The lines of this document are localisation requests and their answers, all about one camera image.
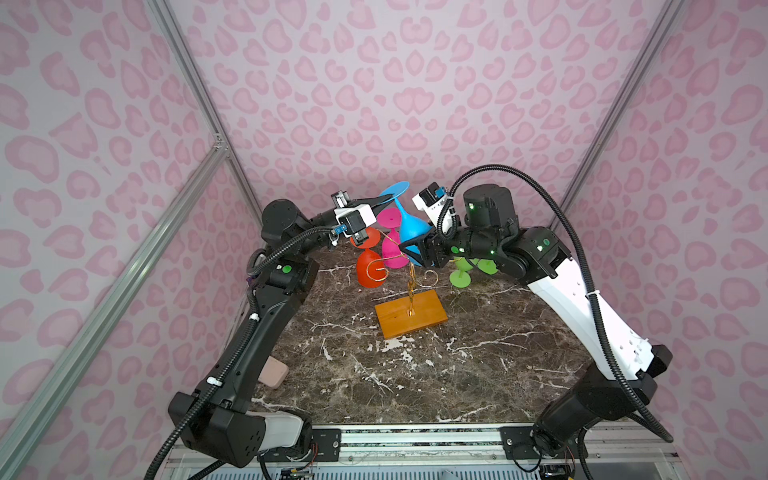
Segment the green wine glass front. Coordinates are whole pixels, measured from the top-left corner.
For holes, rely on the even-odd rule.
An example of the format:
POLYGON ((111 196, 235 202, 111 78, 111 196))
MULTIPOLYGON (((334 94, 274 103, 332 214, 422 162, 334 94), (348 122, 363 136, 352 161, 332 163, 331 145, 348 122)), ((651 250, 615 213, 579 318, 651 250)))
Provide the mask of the green wine glass front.
POLYGON ((469 272, 473 269, 473 265, 463 257, 458 257, 454 260, 456 270, 449 276, 450 283, 456 288, 466 288, 471 284, 471 276, 469 272))

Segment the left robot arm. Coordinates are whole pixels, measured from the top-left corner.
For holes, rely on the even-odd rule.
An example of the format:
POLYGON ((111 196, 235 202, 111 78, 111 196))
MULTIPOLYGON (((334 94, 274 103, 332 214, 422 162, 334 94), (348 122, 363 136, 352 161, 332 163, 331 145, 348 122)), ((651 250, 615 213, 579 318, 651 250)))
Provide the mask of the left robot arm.
POLYGON ((335 247, 340 238, 363 242, 395 196, 353 200, 340 191, 333 207, 306 217, 290 200, 274 200, 262 214, 265 248, 246 266, 245 317, 220 359, 193 393, 177 393, 168 412, 174 429, 145 473, 153 479, 177 441, 219 465, 247 466, 278 451, 302 459, 312 450, 310 418, 294 411, 252 414, 251 396, 268 358, 306 300, 319 270, 311 252, 335 247))

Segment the blue wine glass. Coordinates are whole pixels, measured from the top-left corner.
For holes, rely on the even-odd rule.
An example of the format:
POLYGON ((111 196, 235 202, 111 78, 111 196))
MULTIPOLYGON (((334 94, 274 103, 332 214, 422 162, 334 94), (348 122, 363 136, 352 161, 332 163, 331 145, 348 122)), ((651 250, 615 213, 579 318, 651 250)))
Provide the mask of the blue wine glass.
POLYGON ((398 200, 400 196, 407 192, 409 187, 410 184, 407 181, 401 181, 386 188, 382 194, 390 194, 393 197, 395 206, 401 215, 401 224, 399 227, 399 246, 401 252, 405 254, 413 264, 421 266, 421 263, 416 260, 416 257, 421 257, 420 250, 416 245, 406 246, 406 243, 429 233, 431 227, 424 220, 409 214, 398 200))

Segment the red wine glass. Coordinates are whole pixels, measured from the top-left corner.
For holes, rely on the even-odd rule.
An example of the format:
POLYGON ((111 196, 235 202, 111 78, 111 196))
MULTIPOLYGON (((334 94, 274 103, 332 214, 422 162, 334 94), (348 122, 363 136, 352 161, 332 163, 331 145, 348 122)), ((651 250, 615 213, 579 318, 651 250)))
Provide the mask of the red wine glass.
POLYGON ((357 279, 365 288, 377 288, 388 276, 382 266, 381 255, 374 250, 381 241, 381 233, 373 227, 368 227, 366 234, 367 238, 360 244, 357 244, 354 238, 350 239, 350 243, 360 250, 355 264, 357 279))

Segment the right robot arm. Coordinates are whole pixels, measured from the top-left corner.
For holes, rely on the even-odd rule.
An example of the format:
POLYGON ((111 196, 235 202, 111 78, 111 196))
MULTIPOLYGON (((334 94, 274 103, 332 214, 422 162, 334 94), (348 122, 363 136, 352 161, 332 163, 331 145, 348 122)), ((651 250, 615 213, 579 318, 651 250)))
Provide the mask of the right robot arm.
POLYGON ((400 250, 425 267, 443 267, 453 257, 488 260, 543 300, 590 354, 586 372, 535 420, 521 447, 555 457, 602 420, 636 414, 657 391, 656 377, 672 361, 629 327, 596 289, 588 288, 579 263, 546 227, 523 228, 511 192, 495 184, 463 196, 463 221, 439 215, 447 192, 435 183, 413 198, 426 220, 401 214, 400 250))

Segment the green wine glass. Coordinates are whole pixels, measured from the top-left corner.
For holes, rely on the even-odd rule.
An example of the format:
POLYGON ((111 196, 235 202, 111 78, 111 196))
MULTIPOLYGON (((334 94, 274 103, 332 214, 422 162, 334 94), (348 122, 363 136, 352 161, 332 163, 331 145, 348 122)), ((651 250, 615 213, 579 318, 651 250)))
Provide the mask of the green wine glass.
POLYGON ((450 283, 456 288, 466 288, 471 284, 471 276, 469 272, 473 269, 473 265, 463 257, 458 257, 454 260, 456 270, 449 276, 450 283))
POLYGON ((492 260, 478 260, 476 266, 480 271, 487 275, 495 275, 498 272, 498 268, 492 260))

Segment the magenta wine glass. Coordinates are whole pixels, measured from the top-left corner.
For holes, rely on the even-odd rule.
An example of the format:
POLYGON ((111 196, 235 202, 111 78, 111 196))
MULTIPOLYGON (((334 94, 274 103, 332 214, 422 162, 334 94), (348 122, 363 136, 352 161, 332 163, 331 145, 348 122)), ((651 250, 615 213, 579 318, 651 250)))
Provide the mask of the magenta wine glass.
POLYGON ((402 223, 400 211, 397 208, 387 208, 378 215, 377 220, 378 224, 385 230, 381 245, 381 256, 385 266, 390 269, 406 267, 409 260, 399 249, 399 227, 402 223))

